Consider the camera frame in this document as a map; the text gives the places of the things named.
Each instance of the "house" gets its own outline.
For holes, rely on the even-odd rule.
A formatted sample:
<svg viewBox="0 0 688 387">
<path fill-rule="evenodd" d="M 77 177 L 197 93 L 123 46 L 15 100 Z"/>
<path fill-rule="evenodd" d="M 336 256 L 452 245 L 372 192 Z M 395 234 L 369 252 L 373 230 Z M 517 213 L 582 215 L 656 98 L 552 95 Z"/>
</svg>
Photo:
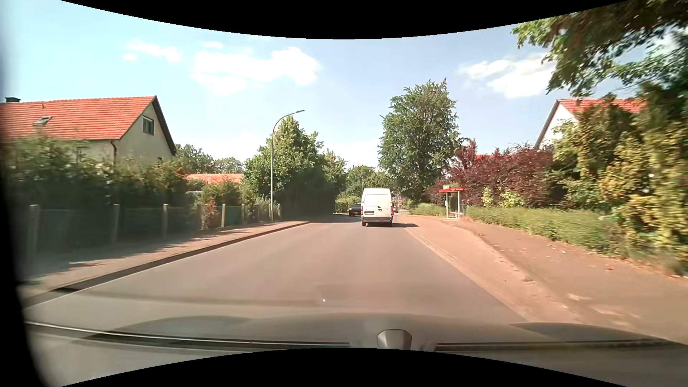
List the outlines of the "house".
<svg viewBox="0 0 688 387">
<path fill-rule="evenodd" d="M 545 122 L 545 125 L 540 131 L 540 135 L 535 141 L 535 149 L 540 147 L 542 143 L 550 143 L 552 140 L 558 140 L 561 138 L 561 133 L 554 133 L 554 128 L 561 125 L 562 123 L 573 120 L 577 122 L 576 114 L 581 113 L 583 110 L 589 108 L 590 106 L 602 103 L 601 99 L 591 99 L 584 98 L 578 99 L 557 99 L 555 105 L 550 111 L 550 115 Z M 626 110 L 630 113 L 637 113 L 643 107 L 643 104 L 638 101 L 633 101 L 630 99 L 619 99 L 612 102 L 621 109 Z"/>
<path fill-rule="evenodd" d="M 176 152 L 157 96 L 0 103 L 3 140 L 45 134 L 75 145 L 77 160 L 168 160 Z"/>
<path fill-rule="evenodd" d="M 218 184 L 225 180 L 232 180 L 237 184 L 244 178 L 243 174 L 191 174 L 186 175 L 187 180 L 201 180 L 206 184 Z"/>
</svg>

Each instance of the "asphalt road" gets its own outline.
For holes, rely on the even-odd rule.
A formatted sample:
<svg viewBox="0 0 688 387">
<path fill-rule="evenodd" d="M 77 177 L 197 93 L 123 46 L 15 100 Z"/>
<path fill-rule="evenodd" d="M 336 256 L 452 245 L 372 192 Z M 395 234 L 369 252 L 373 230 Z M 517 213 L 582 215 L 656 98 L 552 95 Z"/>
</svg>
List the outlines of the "asphalt road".
<svg viewBox="0 0 688 387">
<path fill-rule="evenodd" d="M 405 228 L 332 216 L 129 275 L 25 310 L 28 320 L 120 329 L 194 315 L 376 311 L 523 319 Z"/>
</svg>

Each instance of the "van rear door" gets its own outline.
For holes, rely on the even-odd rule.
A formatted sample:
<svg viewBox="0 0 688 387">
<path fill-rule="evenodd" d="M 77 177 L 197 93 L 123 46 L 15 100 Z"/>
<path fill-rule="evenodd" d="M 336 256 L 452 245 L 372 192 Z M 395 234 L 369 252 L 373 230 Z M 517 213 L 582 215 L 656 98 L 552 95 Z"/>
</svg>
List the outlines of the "van rear door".
<svg viewBox="0 0 688 387">
<path fill-rule="evenodd" d="M 391 216 L 391 200 L 385 194 L 367 194 L 363 198 L 363 217 Z"/>
</svg>

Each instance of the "sidewalk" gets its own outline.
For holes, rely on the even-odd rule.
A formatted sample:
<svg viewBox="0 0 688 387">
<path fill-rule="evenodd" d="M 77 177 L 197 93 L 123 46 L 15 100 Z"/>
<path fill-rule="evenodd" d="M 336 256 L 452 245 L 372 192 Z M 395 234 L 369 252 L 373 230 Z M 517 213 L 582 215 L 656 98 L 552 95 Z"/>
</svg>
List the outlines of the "sidewalk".
<svg viewBox="0 0 688 387">
<path fill-rule="evenodd" d="M 112 247 L 75 251 L 51 257 L 52 266 L 43 264 L 41 275 L 28 278 L 18 287 L 25 302 L 55 290 L 74 291 L 185 258 L 240 240 L 265 235 L 309 223 L 305 220 L 255 224 L 242 228 L 218 229 L 193 237 L 177 237 L 148 243 L 117 244 Z"/>
<path fill-rule="evenodd" d="M 474 222 L 408 216 L 425 228 L 432 242 L 457 247 L 466 233 L 479 238 L 543 286 L 580 322 L 637 331 L 688 343 L 688 281 L 629 262 L 588 253 L 565 244 L 507 227 Z M 446 230 L 453 230 L 452 236 Z M 462 256 L 471 262 L 471 257 Z"/>
</svg>

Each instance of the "lamp post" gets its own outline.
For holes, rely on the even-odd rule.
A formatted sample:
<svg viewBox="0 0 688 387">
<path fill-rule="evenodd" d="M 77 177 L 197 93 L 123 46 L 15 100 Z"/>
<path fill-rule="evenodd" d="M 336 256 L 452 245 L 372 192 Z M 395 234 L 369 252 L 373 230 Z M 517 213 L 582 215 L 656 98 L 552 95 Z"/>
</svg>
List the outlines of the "lamp post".
<svg viewBox="0 0 688 387">
<path fill-rule="evenodd" d="M 301 112 L 304 112 L 304 110 L 297 110 L 293 113 L 282 116 L 279 120 L 277 120 L 275 126 L 272 127 L 272 136 L 270 137 L 270 223 L 275 221 L 274 213 L 272 212 L 272 202 L 275 194 L 275 189 L 272 185 L 272 170 L 275 168 L 275 156 L 273 152 L 273 149 L 275 148 L 275 128 L 277 128 L 277 124 L 279 124 L 285 117 L 289 117 L 293 114 Z"/>
</svg>

